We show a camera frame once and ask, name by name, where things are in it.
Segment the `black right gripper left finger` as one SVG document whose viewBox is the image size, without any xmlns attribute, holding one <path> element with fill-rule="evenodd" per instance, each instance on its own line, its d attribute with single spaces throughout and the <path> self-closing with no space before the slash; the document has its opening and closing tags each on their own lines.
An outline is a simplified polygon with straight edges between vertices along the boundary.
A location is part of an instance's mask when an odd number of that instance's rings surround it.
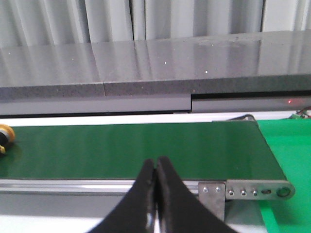
<svg viewBox="0 0 311 233">
<path fill-rule="evenodd" d="M 130 190 L 91 233 L 152 233 L 155 228 L 154 162 L 144 161 Z"/>
</svg>

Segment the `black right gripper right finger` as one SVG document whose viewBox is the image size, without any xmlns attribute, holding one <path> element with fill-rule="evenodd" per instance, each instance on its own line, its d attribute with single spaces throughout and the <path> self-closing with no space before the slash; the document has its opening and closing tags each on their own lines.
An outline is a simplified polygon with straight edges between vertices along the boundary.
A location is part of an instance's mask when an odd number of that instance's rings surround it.
<svg viewBox="0 0 311 233">
<path fill-rule="evenodd" d="M 157 160 L 157 205 L 163 233 L 234 233 L 190 192 L 170 159 Z"/>
</svg>

